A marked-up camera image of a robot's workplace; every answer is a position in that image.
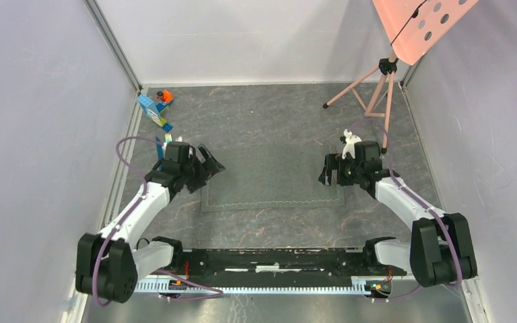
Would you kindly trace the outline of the pink tripod stand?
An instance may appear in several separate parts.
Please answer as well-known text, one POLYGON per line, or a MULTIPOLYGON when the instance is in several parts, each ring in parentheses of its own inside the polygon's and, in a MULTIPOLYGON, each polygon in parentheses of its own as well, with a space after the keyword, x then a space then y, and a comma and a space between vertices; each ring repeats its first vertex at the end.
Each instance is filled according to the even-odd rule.
POLYGON ((364 110, 364 119, 361 119, 359 122, 352 124, 348 127, 349 130, 356 129, 361 124, 369 124, 371 123, 370 118, 383 118, 384 125, 382 127, 382 143, 380 146, 381 154, 385 154, 388 152, 388 144, 390 141, 390 114, 392 108, 392 99, 394 92, 394 79, 397 74, 397 63, 399 58, 392 52, 389 57, 380 59, 378 64, 375 65, 370 71, 368 71, 365 75, 355 80, 353 83, 349 84, 345 89, 339 92, 336 96, 331 98, 329 101, 325 102, 322 105, 323 109, 327 109, 329 106, 334 104, 339 98, 343 97, 347 92, 352 92, 355 96, 356 100, 359 102, 359 105, 364 110), (381 74, 378 83, 372 93, 370 101, 365 103, 356 87, 363 83, 368 77, 372 74, 379 72, 381 74), (384 112, 375 112, 374 109, 379 105, 381 100, 386 98, 386 106, 384 112))

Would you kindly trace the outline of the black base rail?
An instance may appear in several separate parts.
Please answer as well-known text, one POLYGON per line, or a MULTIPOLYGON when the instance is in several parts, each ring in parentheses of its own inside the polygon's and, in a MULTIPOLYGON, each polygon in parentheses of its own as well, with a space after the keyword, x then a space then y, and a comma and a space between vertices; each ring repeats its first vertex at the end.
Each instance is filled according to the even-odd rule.
POLYGON ((167 271, 208 287, 346 287, 352 277, 405 276, 362 248, 224 248, 183 250, 167 271))

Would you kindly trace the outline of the grey cloth napkin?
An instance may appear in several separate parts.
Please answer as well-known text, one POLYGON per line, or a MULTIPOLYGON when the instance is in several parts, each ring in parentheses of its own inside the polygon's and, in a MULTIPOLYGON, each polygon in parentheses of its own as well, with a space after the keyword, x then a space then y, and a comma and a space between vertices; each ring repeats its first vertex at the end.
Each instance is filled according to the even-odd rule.
POLYGON ((214 152, 225 170, 201 190, 204 213, 266 208, 341 207, 340 186, 318 181, 328 145, 259 145, 214 152))

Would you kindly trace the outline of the blue toy block stack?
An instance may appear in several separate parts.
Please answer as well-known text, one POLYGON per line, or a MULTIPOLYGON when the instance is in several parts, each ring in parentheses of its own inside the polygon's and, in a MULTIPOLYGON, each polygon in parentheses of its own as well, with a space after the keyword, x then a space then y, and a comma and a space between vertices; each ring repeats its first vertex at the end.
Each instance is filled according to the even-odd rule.
POLYGON ((139 103, 144 115, 151 119, 163 131, 169 133, 173 129, 173 126, 162 116, 162 112, 173 102, 171 104, 162 104, 160 100, 159 102, 155 102, 144 94, 140 94, 138 96, 137 102, 139 103))

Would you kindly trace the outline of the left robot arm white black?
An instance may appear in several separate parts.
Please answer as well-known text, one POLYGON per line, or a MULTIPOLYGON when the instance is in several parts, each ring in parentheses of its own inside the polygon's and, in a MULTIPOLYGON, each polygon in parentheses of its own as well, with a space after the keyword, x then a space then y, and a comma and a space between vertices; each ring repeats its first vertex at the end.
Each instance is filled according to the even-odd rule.
POLYGON ((143 248, 136 245, 155 216, 182 189, 194 193, 224 170, 203 144, 165 144, 163 156, 144 176, 133 200, 98 233, 80 237, 76 291, 91 295, 100 306, 125 303, 141 279, 157 271, 173 275, 184 269, 181 241, 157 237, 143 248))

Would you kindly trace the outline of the orange toy figure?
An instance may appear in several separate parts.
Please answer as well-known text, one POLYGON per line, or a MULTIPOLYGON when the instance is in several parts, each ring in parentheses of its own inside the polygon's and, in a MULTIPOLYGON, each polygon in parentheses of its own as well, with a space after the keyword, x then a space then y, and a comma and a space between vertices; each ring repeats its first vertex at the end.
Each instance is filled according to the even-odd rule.
POLYGON ((171 104, 174 100, 174 96, 166 89, 158 91, 156 93, 156 97, 162 102, 162 104, 171 104))

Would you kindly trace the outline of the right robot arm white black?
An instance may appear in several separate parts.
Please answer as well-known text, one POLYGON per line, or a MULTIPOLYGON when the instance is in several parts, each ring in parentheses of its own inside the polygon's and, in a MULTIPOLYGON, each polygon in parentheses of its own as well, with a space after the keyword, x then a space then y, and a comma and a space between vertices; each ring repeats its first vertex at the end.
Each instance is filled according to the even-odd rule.
POLYGON ((359 186, 387 206, 411 231, 396 238, 368 240, 362 266, 378 275, 388 266, 411 273, 422 287, 452 284, 478 275, 469 223, 461 213, 447 213, 421 198, 394 170, 385 168, 380 145, 361 141, 341 153, 328 153, 319 182, 325 186, 359 186))

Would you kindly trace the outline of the pink perforated board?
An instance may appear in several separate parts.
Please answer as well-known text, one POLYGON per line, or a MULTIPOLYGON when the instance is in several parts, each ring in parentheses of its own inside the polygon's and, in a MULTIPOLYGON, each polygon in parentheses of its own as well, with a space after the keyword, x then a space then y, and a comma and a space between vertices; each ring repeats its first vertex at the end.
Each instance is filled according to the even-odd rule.
POLYGON ((395 55, 414 65, 477 0, 373 0, 395 55))

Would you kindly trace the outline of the blue plastic knife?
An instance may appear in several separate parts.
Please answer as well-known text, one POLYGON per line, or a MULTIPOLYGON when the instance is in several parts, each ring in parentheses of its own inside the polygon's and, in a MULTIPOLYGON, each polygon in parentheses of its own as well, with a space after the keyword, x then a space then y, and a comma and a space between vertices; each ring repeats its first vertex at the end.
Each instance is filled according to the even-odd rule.
POLYGON ((160 140, 159 137, 156 137, 156 153, 157 153, 157 157, 158 157, 158 162, 157 162, 158 170, 161 170, 162 165, 161 165, 160 160, 164 158, 164 150, 162 147, 162 141, 160 140))

